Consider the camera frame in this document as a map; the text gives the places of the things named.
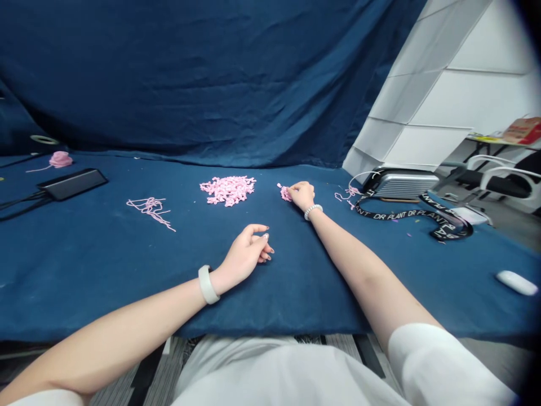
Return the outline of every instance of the white sleeve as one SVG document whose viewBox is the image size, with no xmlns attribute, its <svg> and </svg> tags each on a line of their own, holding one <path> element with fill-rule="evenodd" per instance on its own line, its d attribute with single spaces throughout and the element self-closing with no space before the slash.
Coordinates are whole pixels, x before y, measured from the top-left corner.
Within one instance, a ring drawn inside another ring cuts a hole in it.
<svg viewBox="0 0 541 406">
<path fill-rule="evenodd" d="M 407 324 L 389 339 L 389 361 L 416 406 L 508 406 L 515 394 L 447 331 Z"/>
<path fill-rule="evenodd" d="M 19 399 L 8 406 L 85 406 L 85 403 L 75 392 L 51 389 Z"/>
</svg>

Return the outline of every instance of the black lanyard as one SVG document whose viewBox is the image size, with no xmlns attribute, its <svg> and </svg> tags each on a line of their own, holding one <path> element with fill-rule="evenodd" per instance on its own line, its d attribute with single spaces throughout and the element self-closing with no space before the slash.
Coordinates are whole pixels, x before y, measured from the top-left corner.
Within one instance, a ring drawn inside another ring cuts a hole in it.
<svg viewBox="0 0 541 406">
<path fill-rule="evenodd" d="M 458 217 L 455 213 L 453 213 L 447 207 L 442 206 L 441 204 L 432 200 L 432 198 L 428 195 L 428 193 L 423 193 L 422 195 L 419 196 L 419 198 L 423 200 L 429 206 L 437 209 L 439 213 L 436 211 L 431 211 L 431 210 L 414 209 L 414 210 L 402 211 L 396 214 L 379 214 L 379 213 L 372 213 L 371 211 L 366 211 L 366 210 L 361 209 L 361 202 L 364 199 L 372 197 L 374 194 L 376 194 L 375 191 L 373 191 L 372 189 L 368 190 L 366 193 L 363 193 L 361 195 L 361 198 L 359 200 L 357 200 L 357 203 L 355 203 L 355 209 L 360 215 L 363 215 L 364 217 L 372 218 L 374 220 L 398 220 L 401 218 L 413 217 L 413 216 L 418 216 L 418 215 L 431 217 L 436 223 L 440 225 L 439 228 L 430 232 L 430 235 L 438 241 L 462 240 L 462 239 L 470 237 L 470 235 L 473 234 L 473 227 L 470 223 L 468 223 L 463 218 Z M 454 224 L 451 224 L 444 217 L 443 213 L 453 217 L 458 222 L 460 222 L 462 224 L 462 229 L 460 231 L 457 231 L 456 226 Z"/>
</svg>

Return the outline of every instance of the small pink yarn piece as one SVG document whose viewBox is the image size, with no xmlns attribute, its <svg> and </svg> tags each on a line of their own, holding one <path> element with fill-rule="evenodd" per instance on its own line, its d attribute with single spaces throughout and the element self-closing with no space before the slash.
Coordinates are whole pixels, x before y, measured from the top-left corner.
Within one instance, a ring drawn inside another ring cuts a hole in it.
<svg viewBox="0 0 541 406">
<path fill-rule="evenodd" d="M 345 192 L 348 194 L 347 197 L 344 197 L 344 196 L 342 196 L 342 194 L 337 192 L 337 193 L 334 194 L 334 198 L 337 199 L 338 201 L 344 201 L 345 200 L 350 206 L 349 209 L 353 210 L 355 208 L 355 205 L 353 203 L 351 203 L 349 201 L 349 199 L 351 199 L 355 195 L 360 195 L 361 193 L 359 192 L 359 189 L 354 188 L 354 187 L 346 189 Z"/>
<path fill-rule="evenodd" d="M 56 151 L 51 159 L 49 159 L 49 166 L 41 169 L 34 169 L 28 172 L 38 172 L 41 170 L 49 169 L 50 167 L 54 166 L 55 168 L 70 166 L 73 163 L 73 159 L 69 156 L 69 154 L 66 151 Z"/>
<path fill-rule="evenodd" d="M 208 204 L 225 202 L 225 207 L 231 207 L 246 200 L 247 195 L 254 193 L 254 178 L 247 176 L 228 176 L 227 178 L 212 178 L 212 183 L 201 183 L 201 190 L 214 197 L 208 197 Z"/>
<path fill-rule="evenodd" d="M 174 232 L 176 232 L 176 230 L 171 227 L 171 223 L 164 220 L 164 219 L 162 219 L 162 217 L 161 217 L 162 214 L 169 213 L 171 211 L 171 210 L 161 211 L 161 210 L 163 210 L 162 200 L 165 200 L 165 199 L 164 198 L 163 199 L 156 199 L 154 197 L 149 197 L 149 198 L 146 198 L 146 199 L 128 200 L 126 202 L 126 204 L 128 206 L 135 207 L 136 209 L 138 209 L 138 211 L 140 211 L 143 214 L 148 214 L 154 220 L 156 220 L 158 223 L 165 224 L 165 226 L 168 229 L 173 230 Z"/>
<path fill-rule="evenodd" d="M 287 186 L 282 186 L 279 183 L 277 183 L 276 186 L 280 188 L 280 194 L 282 195 L 282 199 L 284 199 L 285 201 L 293 201 L 288 190 L 289 188 Z"/>
</svg>

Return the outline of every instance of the black cable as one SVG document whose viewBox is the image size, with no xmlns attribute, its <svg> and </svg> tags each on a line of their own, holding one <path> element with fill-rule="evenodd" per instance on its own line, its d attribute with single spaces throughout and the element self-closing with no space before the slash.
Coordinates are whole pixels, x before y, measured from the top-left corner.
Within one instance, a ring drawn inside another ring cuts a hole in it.
<svg viewBox="0 0 541 406">
<path fill-rule="evenodd" d="M 22 160 L 19 160 L 19 161 L 15 161 L 15 162 L 11 162 L 9 164 L 5 164 L 5 165 L 1 165 L 0 168 L 5 168 L 5 167 L 8 167 L 8 166 L 11 166 L 11 165 L 16 165 L 16 164 L 20 164 L 21 162 L 26 162 L 26 161 L 30 161 L 32 159 L 36 159 L 36 158 L 39 158 L 39 157 L 42 157 L 43 155 L 46 155 L 45 153 L 39 153 L 39 154 L 36 154 L 36 155 L 32 155 L 28 158 L 24 158 Z"/>
<path fill-rule="evenodd" d="M 40 200 L 38 200 L 33 205 L 27 207 L 26 209 L 20 210 L 17 213 L 13 213 L 13 214 L 7 215 L 5 217 L 0 217 L 0 222 L 6 221 L 6 220 L 11 220 L 11 219 L 13 219 L 15 217 L 18 217 L 18 216 L 20 216 L 22 214 L 28 213 L 29 211 L 37 209 L 37 208 L 39 208 L 41 206 L 45 206 L 47 203 L 50 203 L 52 201 L 53 200 L 50 197 L 45 196 L 45 197 L 41 198 Z"/>
<path fill-rule="evenodd" d="M 30 195 L 30 196 L 22 198 L 22 199 L 12 200 L 12 201 L 9 201 L 9 202 L 1 203 L 0 204 L 0 210 L 7 209 L 8 207 L 16 205 L 17 203 L 21 203 L 21 202 L 29 201 L 29 200 L 35 200 L 37 198 L 41 198 L 41 197 L 43 197 L 45 195 L 45 193 L 46 193 L 45 191 L 39 191 L 39 192 L 34 193 L 33 195 Z"/>
</svg>

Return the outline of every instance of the woman's right hand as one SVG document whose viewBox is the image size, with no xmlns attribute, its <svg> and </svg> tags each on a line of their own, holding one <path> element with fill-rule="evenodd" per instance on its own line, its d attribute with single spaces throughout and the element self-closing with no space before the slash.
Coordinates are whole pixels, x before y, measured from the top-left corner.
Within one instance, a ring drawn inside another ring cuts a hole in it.
<svg viewBox="0 0 541 406">
<path fill-rule="evenodd" d="M 295 183 L 287 191 L 291 195 L 293 203 L 295 203 L 303 212 L 314 205 L 314 197 L 316 196 L 314 193 L 314 186 L 308 182 Z"/>
</svg>

